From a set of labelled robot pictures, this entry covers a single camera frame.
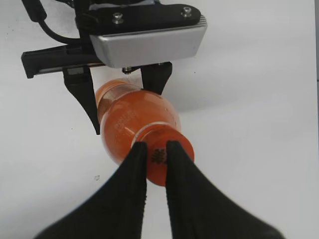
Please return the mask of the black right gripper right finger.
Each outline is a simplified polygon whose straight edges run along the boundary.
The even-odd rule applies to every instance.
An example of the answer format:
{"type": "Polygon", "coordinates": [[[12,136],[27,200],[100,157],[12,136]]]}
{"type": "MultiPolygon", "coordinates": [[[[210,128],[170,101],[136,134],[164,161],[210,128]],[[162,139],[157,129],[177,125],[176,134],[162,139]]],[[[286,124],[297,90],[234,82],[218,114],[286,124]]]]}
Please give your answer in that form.
{"type": "Polygon", "coordinates": [[[178,142],[169,142],[166,197],[174,239],[282,239],[276,228],[219,191],[178,142]]]}

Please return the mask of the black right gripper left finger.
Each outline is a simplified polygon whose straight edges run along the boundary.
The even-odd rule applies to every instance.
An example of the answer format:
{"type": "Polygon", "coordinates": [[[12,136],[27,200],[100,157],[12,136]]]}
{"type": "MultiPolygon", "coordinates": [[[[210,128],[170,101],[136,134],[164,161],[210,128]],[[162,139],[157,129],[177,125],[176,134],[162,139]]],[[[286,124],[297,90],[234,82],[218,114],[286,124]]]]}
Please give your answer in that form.
{"type": "Polygon", "coordinates": [[[136,142],[112,177],[38,239],[139,239],[146,202],[147,145],[136,142]]]}

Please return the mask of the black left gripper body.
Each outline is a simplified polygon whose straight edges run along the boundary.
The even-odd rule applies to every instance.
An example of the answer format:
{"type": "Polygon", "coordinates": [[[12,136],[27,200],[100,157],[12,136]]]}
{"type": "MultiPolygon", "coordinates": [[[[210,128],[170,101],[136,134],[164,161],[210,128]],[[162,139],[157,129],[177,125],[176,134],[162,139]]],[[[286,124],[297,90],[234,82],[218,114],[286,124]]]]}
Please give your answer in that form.
{"type": "Polygon", "coordinates": [[[82,66],[97,67],[104,63],[96,56],[88,38],[68,38],[55,33],[45,22],[46,11],[39,0],[23,0],[24,8],[32,22],[53,40],[63,45],[23,52],[21,61],[27,78],[35,75],[60,72],[82,66]]]}

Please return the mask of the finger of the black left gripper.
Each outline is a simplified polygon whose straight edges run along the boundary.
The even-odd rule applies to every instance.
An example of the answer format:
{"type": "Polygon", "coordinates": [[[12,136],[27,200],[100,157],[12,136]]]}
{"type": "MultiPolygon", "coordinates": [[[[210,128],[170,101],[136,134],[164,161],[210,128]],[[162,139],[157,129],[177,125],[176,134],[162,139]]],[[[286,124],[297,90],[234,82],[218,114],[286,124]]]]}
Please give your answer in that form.
{"type": "Polygon", "coordinates": [[[171,62],[142,66],[143,89],[161,95],[171,74],[171,62]]]}
{"type": "Polygon", "coordinates": [[[100,123],[90,68],[85,66],[63,69],[62,72],[65,87],[86,112],[96,135],[100,135],[100,123]]]}

